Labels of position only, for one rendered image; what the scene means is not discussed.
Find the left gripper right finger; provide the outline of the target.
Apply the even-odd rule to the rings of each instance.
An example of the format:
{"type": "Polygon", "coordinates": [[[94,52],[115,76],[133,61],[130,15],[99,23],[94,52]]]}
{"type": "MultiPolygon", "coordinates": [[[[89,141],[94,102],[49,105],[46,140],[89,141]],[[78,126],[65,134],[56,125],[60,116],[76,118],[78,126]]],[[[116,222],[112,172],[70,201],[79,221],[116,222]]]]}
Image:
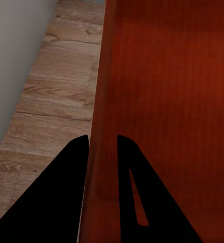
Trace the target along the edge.
{"type": "Polygon", "coordinates": [[[159,176],[130,138],[118,135],[121,243],[203,243],[159,176]],[[149,226],[137,223],[131,169],[149,226]]]}

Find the storage box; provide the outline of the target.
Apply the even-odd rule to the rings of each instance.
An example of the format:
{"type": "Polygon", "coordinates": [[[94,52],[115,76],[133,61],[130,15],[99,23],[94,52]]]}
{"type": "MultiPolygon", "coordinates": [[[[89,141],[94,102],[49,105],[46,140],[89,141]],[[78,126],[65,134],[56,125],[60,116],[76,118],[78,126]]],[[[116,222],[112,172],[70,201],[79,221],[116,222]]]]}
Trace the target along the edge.
{"type": "Polygon", "coordinates": [[[118,135],[203,243],[224,243],[224,0],[106,0],[78,243],[121,243],[118,135]]]}

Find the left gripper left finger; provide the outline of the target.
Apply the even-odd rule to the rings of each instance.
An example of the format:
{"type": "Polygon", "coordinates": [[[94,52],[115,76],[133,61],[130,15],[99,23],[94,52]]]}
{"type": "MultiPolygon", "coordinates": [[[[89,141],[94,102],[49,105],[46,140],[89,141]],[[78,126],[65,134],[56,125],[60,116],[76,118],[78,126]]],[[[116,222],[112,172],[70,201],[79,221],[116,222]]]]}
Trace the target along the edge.
{"type": "Polygon", "coordinates": [[[78,243],[89,155],[75,138],[0,219],[0,243],[78,243]]]}

